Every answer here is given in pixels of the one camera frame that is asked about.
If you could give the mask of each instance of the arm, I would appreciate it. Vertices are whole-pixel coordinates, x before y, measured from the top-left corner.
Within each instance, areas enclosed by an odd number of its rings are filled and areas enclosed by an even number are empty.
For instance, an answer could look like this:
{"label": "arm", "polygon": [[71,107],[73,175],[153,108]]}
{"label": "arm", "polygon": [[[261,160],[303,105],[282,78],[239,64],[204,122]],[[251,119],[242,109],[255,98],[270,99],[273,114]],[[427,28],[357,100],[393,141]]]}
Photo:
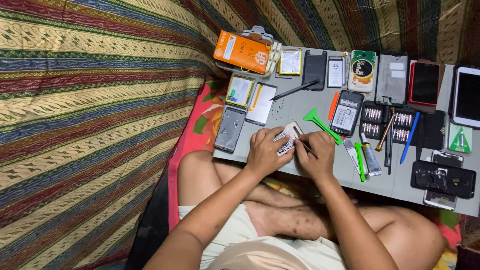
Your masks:
{"label": "arm", "polygon": [[326,132],[301,137],[320,157],[307,154],[297,143],[297,154],[322,194],[350,270],[398,270],[392,256],[333,176],[335,141]]}
{"label": "arm", "polygon": [[172,230],[145,265],[144,270],[198,269],[203,250],[215,238],[240,202],[267,175],[293,158],[293,151],[279,157],[288,142],[273,142],[283,127],[261,129],[252,135],[247,165],[228,183],[190,211]]}

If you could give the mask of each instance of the green pry tool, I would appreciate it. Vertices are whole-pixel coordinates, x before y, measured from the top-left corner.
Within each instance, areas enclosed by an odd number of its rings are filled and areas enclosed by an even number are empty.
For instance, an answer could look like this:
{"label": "green pry tool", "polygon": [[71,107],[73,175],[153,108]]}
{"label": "green pry tool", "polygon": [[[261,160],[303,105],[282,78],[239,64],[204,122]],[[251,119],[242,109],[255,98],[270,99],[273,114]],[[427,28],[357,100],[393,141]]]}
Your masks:
{"label": "green pry tool", "polygon": [[357,161],[359,163],[360,180],[362,182],[365,182],[365,173],[363,172],[363,161],[361,160],[361,149],[360,149],[360,147],[362,147],[362,144],[359,142],[355,142],[353,147],[355,147],[355,150],[357,151]]}
{"label": "green pry tool", "polygon": [[322,121],[317,116],[317,108],[313,108],[305,117],[303,118],[306,121],[313,121],[315,124],[317,124],[321,129],[324,131],[328,132],[334,139],[335,143],[337,145],[341,145],[343,143],[342,138],[340,136],[333,132],[331,129],[328,128]]}

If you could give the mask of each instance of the orange box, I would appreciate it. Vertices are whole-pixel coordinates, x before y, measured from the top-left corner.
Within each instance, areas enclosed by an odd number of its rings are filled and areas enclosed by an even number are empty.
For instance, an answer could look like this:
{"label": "orange box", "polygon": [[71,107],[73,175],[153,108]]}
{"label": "orange box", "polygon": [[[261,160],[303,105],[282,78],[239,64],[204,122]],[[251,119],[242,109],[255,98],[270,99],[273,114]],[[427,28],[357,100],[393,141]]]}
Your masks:
{"label": "orange box", "polygon": [[222,30],[213,57],[239,66],[243,71],[265,74],[269,54],[267,45]]}

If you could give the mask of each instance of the white shorts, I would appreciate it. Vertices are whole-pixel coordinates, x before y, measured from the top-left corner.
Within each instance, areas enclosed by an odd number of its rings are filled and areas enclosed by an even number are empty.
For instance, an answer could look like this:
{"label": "white shorts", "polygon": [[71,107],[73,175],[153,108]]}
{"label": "white shorts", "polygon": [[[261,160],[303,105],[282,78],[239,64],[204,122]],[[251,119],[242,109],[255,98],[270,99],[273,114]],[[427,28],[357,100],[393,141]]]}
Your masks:
{"label": "white shorts", "polygon": [[[179,206],[180,219],[183,219],[195,206]],[[271,236],[259,237],[248,216],[245,206],[240,204],[232,213],[215,239],[202,254],[200,270],[206,269],[213,260],[229,245],[244,241],[261,241],[296,256],[311,270],[345,270],[337,244],[323,237],[315,241],[285,240]]]}

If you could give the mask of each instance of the glue tube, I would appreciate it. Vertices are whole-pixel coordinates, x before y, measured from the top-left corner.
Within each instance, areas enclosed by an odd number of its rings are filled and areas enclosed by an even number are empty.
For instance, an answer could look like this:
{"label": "glue tube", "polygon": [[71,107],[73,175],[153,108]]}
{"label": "glue tube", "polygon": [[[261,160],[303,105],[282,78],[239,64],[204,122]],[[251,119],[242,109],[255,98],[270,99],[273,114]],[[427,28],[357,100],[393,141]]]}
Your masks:
{"label": "glue tube", "polygon": [[375,153],[373,151],[372,146],[368,143],[365,134],[360,134],[361,142],[362,142],[362,150],[367,160],[367,167],[368,167],[368,175],[375,176],[382,174],[382,168],[378,165],[377,159],[375,158]]}

